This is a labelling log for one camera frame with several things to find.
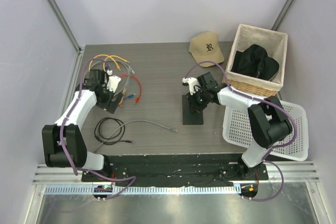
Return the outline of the black network switch box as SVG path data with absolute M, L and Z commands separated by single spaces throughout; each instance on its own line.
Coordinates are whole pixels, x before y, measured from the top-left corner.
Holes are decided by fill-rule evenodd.
M 186 95 L 182 95 L 182 124 L 183 125 L 203 125 L 203 112 L 192 110 L 191 104 Z

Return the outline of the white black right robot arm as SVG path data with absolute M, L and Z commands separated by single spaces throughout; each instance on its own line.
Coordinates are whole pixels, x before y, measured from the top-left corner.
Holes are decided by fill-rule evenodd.
M 188 93 L 182 96 L 184 125 L 202 125 L 203 110 L 215 103 L 231 107 L 249 118 L 253 141 L 238 159 L 236 175 L 250 179 L 273 145 L 292 133 L 289 114 L 275 96 L 262 98 L 242 93 L 227 84 L 218 84 L 207 72 L 197 78 L 183 78 Z

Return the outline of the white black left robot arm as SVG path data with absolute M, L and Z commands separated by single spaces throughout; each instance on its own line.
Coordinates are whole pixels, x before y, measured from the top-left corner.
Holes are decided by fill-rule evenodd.
M 114 113 L 121 101 L 122 94 L 116 93 L 121 77 L 111 70 L 93 70 L 88 78 L 81 77 L 75 89 L 74 98 L 63 115 L 52 125 L 42 129 L 45 163 L 48 167 L 71 167 L 93 170 L 98 180 L 105 182 L 112 174 L 106 165 L 105 157 L 87 150 L 81 128 L 89 112 L 99 107 Z

